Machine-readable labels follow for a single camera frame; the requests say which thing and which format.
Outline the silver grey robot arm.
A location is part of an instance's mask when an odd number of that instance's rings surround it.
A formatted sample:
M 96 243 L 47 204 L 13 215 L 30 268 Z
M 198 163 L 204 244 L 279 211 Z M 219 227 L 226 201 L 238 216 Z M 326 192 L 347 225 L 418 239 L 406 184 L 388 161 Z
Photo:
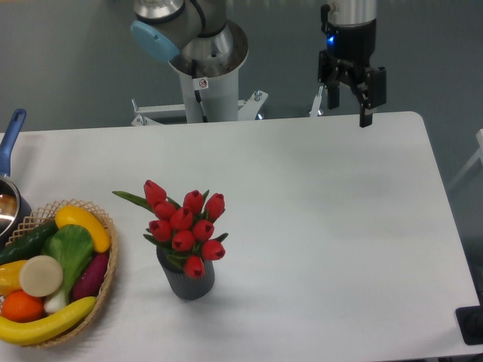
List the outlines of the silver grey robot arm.
M 238 72 L 248 57 L 244 30 L 226 17 L 225 1 L 135 1 L 131 24 L 135 42 L 152 58 L 178 74 L 183 110 L 189 123 L 248 121 L 259 117 L 268 98 L 261 90 L 238 98 Z M 386 103 L 386 70 L 373 67 L 377 3 L 327 1 L 320 7 L 325 49 L 318 55 L 320 88 L 310 116 L 340 104 L 340 86 L 358 101 L 359 125 L 372 124 L 377 107 Z

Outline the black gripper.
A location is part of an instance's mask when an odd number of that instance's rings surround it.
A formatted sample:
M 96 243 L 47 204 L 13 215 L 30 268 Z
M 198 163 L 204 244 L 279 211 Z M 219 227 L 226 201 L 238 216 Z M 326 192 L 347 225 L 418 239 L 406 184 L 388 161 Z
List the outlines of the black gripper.
M 373 113 L 386 103 L 386 68 L 370 68 L 375 51 L 377 21 L 335 25 L 324 19 L 321 30 L 326 35 L 326 49 L 318 54 L 318 81 L 327 93 L 328 109 L 340 105 L 339 69 L 349 67 L 352 93 L 359 104 L 359 126 L 372 125 Z

